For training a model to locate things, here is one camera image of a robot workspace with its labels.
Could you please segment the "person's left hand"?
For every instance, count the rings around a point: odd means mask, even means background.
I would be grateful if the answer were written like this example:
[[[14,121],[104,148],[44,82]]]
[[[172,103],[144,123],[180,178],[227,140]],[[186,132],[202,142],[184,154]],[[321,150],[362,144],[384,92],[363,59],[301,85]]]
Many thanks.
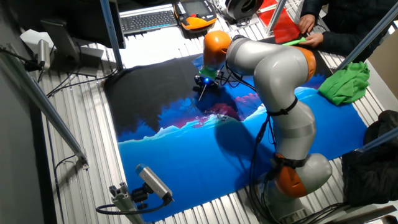
[[[314,33],[305,38],[305,41],[300,42],[299,45],[306,45],[310,47],[318,47],[323,43],[324,36],[322,33]]]

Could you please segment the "person's right hand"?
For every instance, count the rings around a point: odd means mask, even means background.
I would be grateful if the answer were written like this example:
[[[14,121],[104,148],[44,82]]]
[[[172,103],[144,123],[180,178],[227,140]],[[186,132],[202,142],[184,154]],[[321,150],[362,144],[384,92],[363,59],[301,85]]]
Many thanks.
[[[297,24],[301,34],[311,32],[315,26],[315,16],[311,14],[306,14],[302,16]]]

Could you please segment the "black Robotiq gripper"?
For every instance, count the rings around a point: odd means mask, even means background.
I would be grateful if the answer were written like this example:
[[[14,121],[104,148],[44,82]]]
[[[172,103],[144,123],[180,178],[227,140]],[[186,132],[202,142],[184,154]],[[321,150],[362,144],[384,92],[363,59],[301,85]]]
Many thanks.
[[[210,80],[208,77],[202,77],[200,75],[196,75],[195,83],[197,84],[194,86],[194,90],[196,92],[202,91],[203,87],[205,86],[208,86],[208,89],[212,92],[216,92],[219,90],[218,82]]]

